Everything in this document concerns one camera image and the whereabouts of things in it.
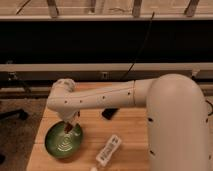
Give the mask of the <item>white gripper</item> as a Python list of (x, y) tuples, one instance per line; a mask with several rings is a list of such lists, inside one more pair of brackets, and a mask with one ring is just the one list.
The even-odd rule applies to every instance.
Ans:
[(78, 118), (80, 117), (80, 112), (74, 111), (71, 113), (59, 113), (58, 116), (65, 123), (76, 124), (78, 121)]

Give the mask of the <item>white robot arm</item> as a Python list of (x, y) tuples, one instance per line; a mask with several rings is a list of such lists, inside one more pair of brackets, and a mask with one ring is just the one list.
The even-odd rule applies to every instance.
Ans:
[(77, 91), (71, 79), (60, 79), (47, 107), (68, 123), (82, 109), (144, 107), (150, 171), (212, 171), (206, 100), (187, 76), (166, 74), (86, 91)]

